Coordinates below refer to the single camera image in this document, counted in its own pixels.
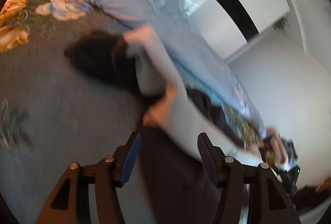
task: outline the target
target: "black bracket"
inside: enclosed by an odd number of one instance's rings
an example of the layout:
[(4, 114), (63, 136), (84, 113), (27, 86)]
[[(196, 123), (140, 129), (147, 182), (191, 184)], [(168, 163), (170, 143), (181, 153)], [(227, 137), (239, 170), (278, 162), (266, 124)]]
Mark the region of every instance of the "black bracket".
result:
[(89, 184), (95, 184), (99, 223), (125, 224), (115, 188), (122, 188), (129, 181), (140, 143), (140, 134), (133, 132), (126, 145), (97, 164), (70, 164), (49, 195), (36, 224), (90, 224)]
[(223, 188), (213, 224), (238, 224), (244, 184), (249, 184), (247, 224), (300, 224), (299, 217), (269, 165), (241, 164), (213, 146), (206, 133), (198, 136), (198, 149), (211, 183)]

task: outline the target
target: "floral duvet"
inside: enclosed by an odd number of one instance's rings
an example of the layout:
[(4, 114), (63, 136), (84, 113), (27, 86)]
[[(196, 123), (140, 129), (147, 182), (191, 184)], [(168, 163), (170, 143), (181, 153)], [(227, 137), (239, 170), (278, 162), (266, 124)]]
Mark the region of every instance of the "floral duvet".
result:
[(50, 35), (61, 36), (61, 33), (57, 32), (57, 26), (65, 22), (73, 31), (85, 34), (92, 29), (104, 27), (107, 21), (118, 24), (116, 20), (84, 0), (7, 0), (0, 12), (0, 53), (5, 53), (17, 45), (28, 46), (36, 41), (31, 39), (34, 33), (38, 33), (39, 40), (43, 39), (43, 43), (47, 43)]

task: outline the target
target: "white wall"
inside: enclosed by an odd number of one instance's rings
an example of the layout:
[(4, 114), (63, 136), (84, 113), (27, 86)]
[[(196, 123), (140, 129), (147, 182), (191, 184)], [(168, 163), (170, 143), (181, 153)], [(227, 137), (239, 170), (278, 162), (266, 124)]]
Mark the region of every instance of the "white wall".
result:
[(331, 176), (331, 76), (282, 32), (271, 31), (229, 66), (265, 125), (293, 139), (298, 187)]
[[(329, 0), (292, 0), (301, 24), (304, 49), (314, 55), (331, 73), (331, 3)], [(286, 34), (297, 36), (297, 28), (289, 18)]]
[(286, 0), (290, 11), (286, 15), (288, 26), (285, 28), (286, 36), (294, 43), (301, 45), (303, 49), (306, 47), (306, 40), (303, 32), (302, 19), (300, 18), (299, 7), (296, 0)]
[(189, 25), (222, 57), (227, 58), (247, 44), (237, 25), (216, 0), (200, 3), (191, 15), (184, 11), (185, 0), (178, 0)]

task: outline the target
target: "floral fabric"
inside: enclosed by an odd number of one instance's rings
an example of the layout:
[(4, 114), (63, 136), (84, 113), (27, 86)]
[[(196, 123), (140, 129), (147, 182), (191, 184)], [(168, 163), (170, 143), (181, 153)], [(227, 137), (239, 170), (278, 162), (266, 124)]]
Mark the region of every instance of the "floral fabric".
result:
[(84, 0), (7, 0), (0, 12), (0, 53), (27, 44), (31, 26), (44, 29), (92, 12)]
[(232, 107), (223, 105), (222, 108), (226, 117), (226, 123), (230, 126), (237, 138), (244, 142), (244, 149), (247, 150), (252, 144), (257, 144), (260, 148), (261, 136), (251, 124), (241, 117), (236, 110), (232, 109)]

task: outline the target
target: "metal bolt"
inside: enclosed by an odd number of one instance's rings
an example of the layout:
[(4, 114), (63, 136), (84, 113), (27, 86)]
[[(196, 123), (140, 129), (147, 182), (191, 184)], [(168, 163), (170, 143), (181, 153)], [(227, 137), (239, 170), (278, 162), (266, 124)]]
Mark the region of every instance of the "metal bolt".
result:
[(228, 156), (228, 157), (225, 157), (225, 161), (228, 163), (232, 163), (232, 162), (234, 162), (234, 158)]
[(112, 161), (114, 161), (114, 157), (113, 156), (105, 157), (105, 162), (112, 162)]
[(267, 164), (267, 163), (265, 163), (265, 162), (262, 162), (262, 163), (261, 163), (261, 167), (262, 167), (263, 169), (268, 169), (268, 168), (269, 168), (269, 164)]
[(72, 164), (70, 164), (69, 168), (70, 168), (71, 170), (77, 169), (77, 168), (78, 168), (78, 163), (73, 162)]

